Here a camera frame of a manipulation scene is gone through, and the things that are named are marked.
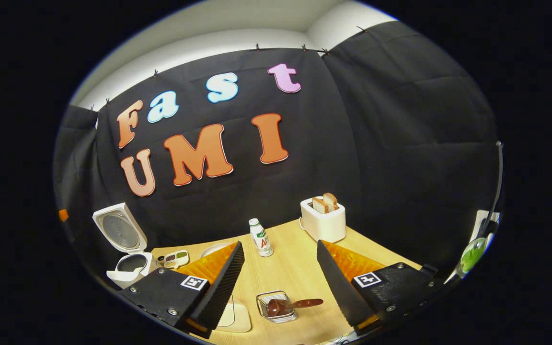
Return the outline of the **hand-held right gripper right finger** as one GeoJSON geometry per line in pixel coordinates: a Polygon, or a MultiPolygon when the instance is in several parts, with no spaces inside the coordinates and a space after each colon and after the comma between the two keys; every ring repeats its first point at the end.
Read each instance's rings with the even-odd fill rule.
{"type": "Polygon", "coordinates": [[[415,269],[403,262],[385,266],[328,241],[318,241],[316,258],[342,314],[358,335],[414,316],[445,286],[431,268],[415,269]]]}

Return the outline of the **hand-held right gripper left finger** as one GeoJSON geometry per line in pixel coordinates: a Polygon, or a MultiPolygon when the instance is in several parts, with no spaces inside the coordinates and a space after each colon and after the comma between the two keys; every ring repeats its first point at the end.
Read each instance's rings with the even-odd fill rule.
{"type": "Polygon", "coordinates": [[[159,268],[120,296],[154,319],[186,333],[209,338],[217,327],[245,262],[240,241],[180,269],[159,268]]]}

